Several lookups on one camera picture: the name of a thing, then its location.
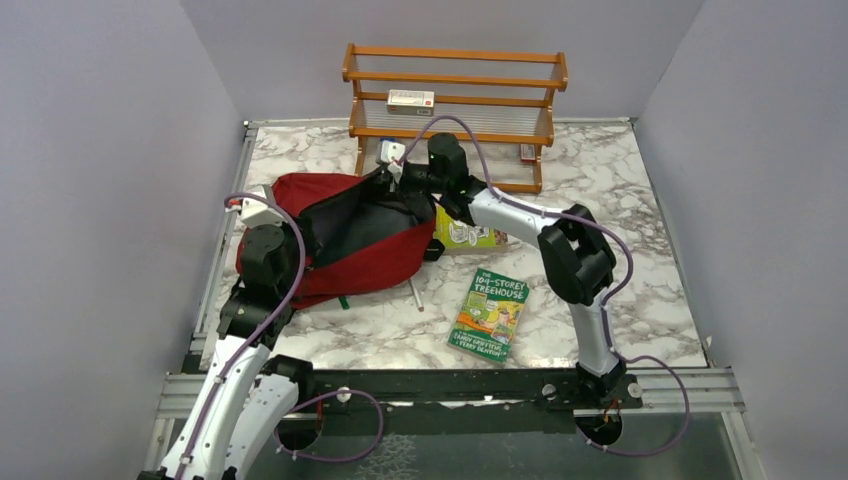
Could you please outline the green yellow paperback book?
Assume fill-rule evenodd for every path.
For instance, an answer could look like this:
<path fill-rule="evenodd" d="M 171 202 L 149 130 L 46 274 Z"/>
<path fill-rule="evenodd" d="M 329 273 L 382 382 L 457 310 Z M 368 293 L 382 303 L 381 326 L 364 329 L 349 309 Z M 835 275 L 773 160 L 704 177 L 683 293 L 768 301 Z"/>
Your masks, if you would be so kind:
<path fill-rule="evenodd" d="M 504 251 L 509 242 L 504 232 L 454 220 L 441 205 L 436 206 L 434 238 L 444 245 L 445 252 L 449 254 Z"/>

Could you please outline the red backpack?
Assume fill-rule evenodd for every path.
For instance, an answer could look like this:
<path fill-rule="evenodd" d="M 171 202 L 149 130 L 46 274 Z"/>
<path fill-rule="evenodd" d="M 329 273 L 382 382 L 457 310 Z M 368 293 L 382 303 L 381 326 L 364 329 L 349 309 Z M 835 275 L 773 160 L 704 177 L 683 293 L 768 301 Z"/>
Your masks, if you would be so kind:
<path fill-rule="evenodd" d="M 388 289 L 420 270 L 433 239 L 435 202 L 387 193 L 384 175 L 290 173 L 272 184 L 277 205 L 295 220 L 306 247 L 291 307 Z M 269 309 L 282 300 L 253 296 L 244 284 L 235 293 Z"/>

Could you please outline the green treehouse book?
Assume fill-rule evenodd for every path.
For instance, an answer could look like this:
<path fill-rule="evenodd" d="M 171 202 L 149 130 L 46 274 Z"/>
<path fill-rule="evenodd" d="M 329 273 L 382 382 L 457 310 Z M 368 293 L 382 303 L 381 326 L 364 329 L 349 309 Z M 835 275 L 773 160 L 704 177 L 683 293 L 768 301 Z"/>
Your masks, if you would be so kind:
<path fill-rule="evenodd" d="M 488 362 L 505 364 L 529 294 L 526 282 L 478 268 L 447 344 Z"/>

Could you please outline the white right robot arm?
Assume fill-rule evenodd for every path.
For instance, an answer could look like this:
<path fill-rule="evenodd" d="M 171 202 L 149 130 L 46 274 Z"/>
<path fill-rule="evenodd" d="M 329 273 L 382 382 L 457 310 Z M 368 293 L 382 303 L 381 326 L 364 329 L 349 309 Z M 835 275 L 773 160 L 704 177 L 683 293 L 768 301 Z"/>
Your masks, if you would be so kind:
<path fill-rule="evenodd" d="M 457 137 L 437 133 L 428 160 L 412 163 L 409 148 L 381 159 L 404 191 L 434 194 L 455 220 L 507 233 L 538 249 L 549 288 L 566 302 L 578 341 L 577 393 L 587 405 L 612 399 L 626 372 L 606 310 L 617 260 L 601 227 L 582 205 L 557 211 L 517 199 L 475 177 Z"/>

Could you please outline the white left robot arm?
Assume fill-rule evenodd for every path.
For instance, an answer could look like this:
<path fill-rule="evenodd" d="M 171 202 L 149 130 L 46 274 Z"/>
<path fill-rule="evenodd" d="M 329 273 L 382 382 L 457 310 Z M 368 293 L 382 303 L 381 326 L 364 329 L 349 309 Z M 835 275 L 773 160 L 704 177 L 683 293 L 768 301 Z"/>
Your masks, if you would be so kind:
<path fill-rule="evenodd" d="M 242 284 L 222 309 L 200 392 L 173 445 L 142 479 L 244 479 L 279 420 L 313 401 L 311 363 L 272 353 L 304 275 L 300 229 L 249 228 L 240 263 Z"/>

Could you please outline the small red white eraser box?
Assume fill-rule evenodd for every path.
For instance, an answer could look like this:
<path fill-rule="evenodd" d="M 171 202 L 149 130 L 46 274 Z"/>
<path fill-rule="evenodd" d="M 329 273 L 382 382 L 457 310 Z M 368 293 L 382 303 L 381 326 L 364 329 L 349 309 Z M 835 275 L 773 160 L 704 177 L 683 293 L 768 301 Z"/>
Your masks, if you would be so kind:
<path fill-rule="evenodd" d="M 536 161 L 536 146 L 521 144 L 519 146 L 519 158 L 523 163 L 534 163 Z"/>

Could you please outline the white red box on shelf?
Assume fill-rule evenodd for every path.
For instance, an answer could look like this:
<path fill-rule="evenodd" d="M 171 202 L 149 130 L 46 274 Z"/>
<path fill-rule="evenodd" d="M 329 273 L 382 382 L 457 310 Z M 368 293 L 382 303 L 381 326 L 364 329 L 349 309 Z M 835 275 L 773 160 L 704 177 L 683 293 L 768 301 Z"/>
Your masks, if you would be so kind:
<path fill-rule="evenodd" d="M 432 91 L 390 89 L 386 110 L 391 115 L 432 117 L 435 94 Z"/>

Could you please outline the wooden two-tier shelf rack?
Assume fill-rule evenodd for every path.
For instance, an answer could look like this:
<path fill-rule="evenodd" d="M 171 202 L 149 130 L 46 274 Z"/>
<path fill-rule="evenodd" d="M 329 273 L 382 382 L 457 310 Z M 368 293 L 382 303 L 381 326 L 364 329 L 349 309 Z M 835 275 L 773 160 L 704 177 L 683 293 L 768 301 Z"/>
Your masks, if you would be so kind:
<path fill-rule="evenodd" d="M 352 88 L 348 132 L 357 142 L 354 171 L 366 171 L 366 157 L 377 141 L 412 139 L 433 117 L 450 115 L 462 126 L 439 123 L 460 140 L 474 134 L 497 145 L 532 144 L 536 161 L 525 183 L 497 181 L 511 193 L 538 193 L 543 186 L 541 157 L 554 142 L 554 99 L 567 89 L 569 70 L 564 52 L 535 53 L 423 47 L 366 46 L 350 43 L 342 63 L 342 79 Z M 391 115 L 390 89 L 432 91 L 432 117 Z"/>

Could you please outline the brown marker pen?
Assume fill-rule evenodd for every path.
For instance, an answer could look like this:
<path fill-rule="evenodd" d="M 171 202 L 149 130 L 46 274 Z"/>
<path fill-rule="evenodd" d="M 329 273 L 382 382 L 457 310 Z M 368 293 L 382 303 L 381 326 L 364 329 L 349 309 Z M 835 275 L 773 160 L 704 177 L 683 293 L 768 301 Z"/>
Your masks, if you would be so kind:
<path fill-rule="evenodd" d="M 425 307 L 424 307 L 423 299 L 421 297 L 420 290 L 417 288 L 417 286 L 415 285 L 415 283 L 412 279 L 410 279 L 408 281 L 408 285 L 409 285 L 410 290 L 412 292 L 413 299 L 414 299 L 415 306 L 416 306 L 417 310 L 419 312 L 423 312 L 425 310 Z"/>

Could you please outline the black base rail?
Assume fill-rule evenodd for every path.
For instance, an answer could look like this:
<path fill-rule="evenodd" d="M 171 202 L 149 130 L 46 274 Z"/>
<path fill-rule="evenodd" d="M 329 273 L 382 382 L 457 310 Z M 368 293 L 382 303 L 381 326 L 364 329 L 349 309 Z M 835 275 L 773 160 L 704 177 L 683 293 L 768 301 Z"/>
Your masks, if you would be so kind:
<path fill-rule="evenodd" d="M 261 380 L 294 382 L 299 410 L 272 418 L 285 445 L 318 435 L 462 435 L 586 433 L 602 444 L 621 435 L 621 414 L 643 402 L 634 375 L 610 380 L 578 368 L 314 369 L 284 355 L 268 360 Z"/>

